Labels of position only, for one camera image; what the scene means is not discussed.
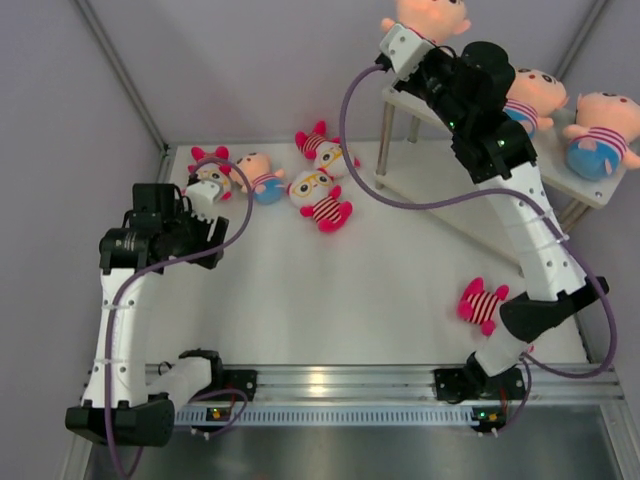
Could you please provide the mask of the orange doll table back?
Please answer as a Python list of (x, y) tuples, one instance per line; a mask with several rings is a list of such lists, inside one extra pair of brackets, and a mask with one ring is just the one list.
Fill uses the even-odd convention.
[(274, 168), (271, 157), (263, 152), (239, 158), (230, 178), (261, 205), (274, 204), (285, 195), (285, 170)]

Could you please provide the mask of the white doll glasses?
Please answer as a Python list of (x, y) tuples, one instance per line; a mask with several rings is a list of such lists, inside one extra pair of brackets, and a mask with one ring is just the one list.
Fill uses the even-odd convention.
[(341, 186), (325, 169), (301, 172), (286, 192), (300, 215), (313, 220), (322, 233), (340, 230), (353, 213), (352, 203), (341, 199)]

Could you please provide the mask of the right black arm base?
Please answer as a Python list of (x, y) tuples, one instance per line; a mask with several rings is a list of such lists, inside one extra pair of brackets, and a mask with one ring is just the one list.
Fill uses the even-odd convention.
[(497, 376), (487, 377), (470, 368), (440, 368), (434, 371), (436, 398), (450, 404), (475, 400), (522, 400), (525, 381), (513, 367)]

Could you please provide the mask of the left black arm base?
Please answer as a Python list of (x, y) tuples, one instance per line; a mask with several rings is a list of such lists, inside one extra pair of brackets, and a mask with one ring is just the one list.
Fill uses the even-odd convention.
[(251, 402), (257, 390), (258, 372), (254, 369), (226, 369), (214, 382), (198, 391), (191, 401)]

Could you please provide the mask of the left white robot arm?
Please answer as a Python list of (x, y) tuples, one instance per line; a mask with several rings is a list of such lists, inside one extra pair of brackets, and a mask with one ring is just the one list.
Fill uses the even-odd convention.
[(229, 222), (197, 219), (191, 201), (169, 183), (137, 183), (119, 228), (99, 243), (102, 314), (89, 383), (67, 409), (66, 428), (97, 444), (162, 447), (178, 410), (193, 397), (219, 397), (226, 386), (216, 351), (187, 350), (153, 383), (146, 347), (154, 297), (168, 262), (182, 257), (211, 270), (223, 256)]

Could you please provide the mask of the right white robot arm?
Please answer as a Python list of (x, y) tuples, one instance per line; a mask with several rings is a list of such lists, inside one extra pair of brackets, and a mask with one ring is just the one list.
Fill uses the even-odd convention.
[(425, 39), (391, 47), (402, 90), (424, 101), (452, 134), (451, 149), (475, 191), (424, 204), (433, 210), (487, 197), (514, 247), (526, 281), (524, 293), (499, 310), (502, 326), (464, 368), (468, 388), (491, 396), (503, 374), (545, 332), (595, 301), (613, 314), (606, 283), (570, 251), (543, 195), (537, 154), (524, 127), (504, 110), (515, 79), (507, 53), (491, 42), (449, 53)]

